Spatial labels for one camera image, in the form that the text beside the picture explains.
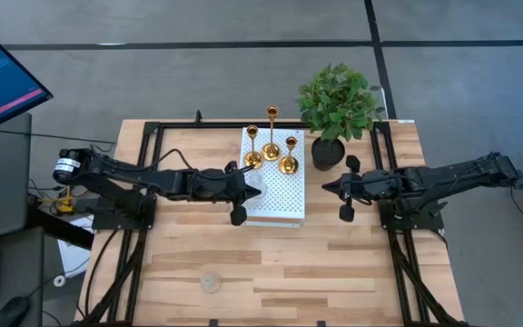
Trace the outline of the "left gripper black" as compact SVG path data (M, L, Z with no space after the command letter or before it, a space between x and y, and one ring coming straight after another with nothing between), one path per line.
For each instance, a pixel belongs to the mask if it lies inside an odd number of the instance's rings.
M230 161L223 170L203 170L200 176L206 188L212 192L212 197L232 203L230 218L233 226L240 226L246 221L244 205L258 205L262 202L262 179L243 176L235 161Z

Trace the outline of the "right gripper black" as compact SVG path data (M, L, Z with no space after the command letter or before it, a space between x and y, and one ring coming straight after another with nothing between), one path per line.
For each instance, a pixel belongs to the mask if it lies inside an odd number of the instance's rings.
M350 169L339 179L324 184L321 188L334 193L343 201L340 207L340 218L347 223L354 220L355 210L352 202L357 201L371 205L387 192L387 173L374 170L360 175L360 160L355 155L348 155L346 165Z

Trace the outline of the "clear glass candle holder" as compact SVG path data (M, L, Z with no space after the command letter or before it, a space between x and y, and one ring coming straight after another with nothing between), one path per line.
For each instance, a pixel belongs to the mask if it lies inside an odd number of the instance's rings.
M200 277L203 292L214 294L222 288L222 277L217 272L206 272Z
M263 198L267 193L267 185L263 180L262 173L259 170L253 170L246 174L246 183L261 192L258 198Z

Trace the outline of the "medium gold candlestick holder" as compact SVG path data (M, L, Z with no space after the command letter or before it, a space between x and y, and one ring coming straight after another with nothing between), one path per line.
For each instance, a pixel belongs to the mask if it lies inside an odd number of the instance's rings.
M255 125L249 125L246 127L246 134L251 140L251 150L244 155L243 162L246 166L252 169L259 169L263 164L262 155L256 151L255 140L258 135L258 127Z

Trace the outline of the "tall gold candlestick holder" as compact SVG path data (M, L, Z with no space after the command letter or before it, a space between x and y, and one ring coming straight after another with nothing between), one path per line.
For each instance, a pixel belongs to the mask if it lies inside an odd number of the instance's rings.
M281 154L281 149L273 141L273 127L275 119L279 113L279 108L275 105L270 105L266 108L267 115L270 120L270 141L263 146L262 154L266 161L276 161Z

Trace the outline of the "short gold candlestick holder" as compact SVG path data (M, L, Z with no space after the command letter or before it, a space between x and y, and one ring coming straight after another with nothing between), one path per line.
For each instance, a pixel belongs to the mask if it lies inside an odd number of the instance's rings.
M297 139L290 136L286 139L288 152L279 161L279 169L284 174L294 174L299 169L298 160L292 155L293 149L297 144Z

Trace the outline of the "white perforated metal shelf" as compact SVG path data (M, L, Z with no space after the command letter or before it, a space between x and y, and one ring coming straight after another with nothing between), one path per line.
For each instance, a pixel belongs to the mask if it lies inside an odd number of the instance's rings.
M294 174L284 174L279 169L280 159L287 154L286 139L293 136L297 144L292 155L299 162L299 169ZM270 128L258 128L255 140L256 151L262 155L262 148L270 141ZM267 185L267 193L258 205L244 205L249 226L299 228L305 222L305 169L304 169L304 141L302 130L273 128L273 141L281 149L280 157L276 161L266 161L259 170ZM246 127L242 129L242 148L240 165L246 167L243 157L251 150L251 140L246 134Z

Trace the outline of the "green plant in black pot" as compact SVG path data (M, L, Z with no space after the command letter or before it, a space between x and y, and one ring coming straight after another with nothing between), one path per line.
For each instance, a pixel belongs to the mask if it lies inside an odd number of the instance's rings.
M311 144L311 159L329 171L345 157L346 145L360 140L386 114L381 87L344 63L329 64L299 86L301 121L319 136Z

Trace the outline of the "white paper sheet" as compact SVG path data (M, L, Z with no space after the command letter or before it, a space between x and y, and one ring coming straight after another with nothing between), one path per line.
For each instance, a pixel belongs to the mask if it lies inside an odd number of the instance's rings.
M75 219L70 224L90 232L92 231L93 221L94 217L89 215ZM64 276L69 279L84 273L90 259L90 251L61 240L58 240L57 243L64 267Z

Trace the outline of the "black desk leg beam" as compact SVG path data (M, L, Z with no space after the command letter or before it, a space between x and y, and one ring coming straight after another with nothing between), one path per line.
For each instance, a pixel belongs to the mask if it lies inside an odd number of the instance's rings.
M94 235L91 232L40 210L38 200L39 198L31 193L26 196L27 214L25 229L40 227L46 234L58 240L68 242L85 250L92 249Z

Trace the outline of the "black computer mouse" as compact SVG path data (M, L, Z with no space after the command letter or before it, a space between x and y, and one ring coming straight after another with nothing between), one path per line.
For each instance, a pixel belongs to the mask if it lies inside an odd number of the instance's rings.
M0 310L0 327L19 327L29 309L30 301L26 297L10 299Z

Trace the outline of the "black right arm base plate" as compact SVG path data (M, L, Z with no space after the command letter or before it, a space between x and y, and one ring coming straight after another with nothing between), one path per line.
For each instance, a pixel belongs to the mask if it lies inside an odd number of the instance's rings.
M420 203L417 198L397 198L379 200L377 204L380 210L380 222L385 229L404 231L444 228L441 211L447 205L446 202Z

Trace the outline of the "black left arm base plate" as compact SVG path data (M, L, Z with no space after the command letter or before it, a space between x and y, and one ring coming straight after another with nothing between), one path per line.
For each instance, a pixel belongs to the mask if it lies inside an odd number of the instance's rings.
M99 197L96 205L89 207L94 216L94 230L141 231L153 228L156 197L144 196L136 209L124 209L106 197Z

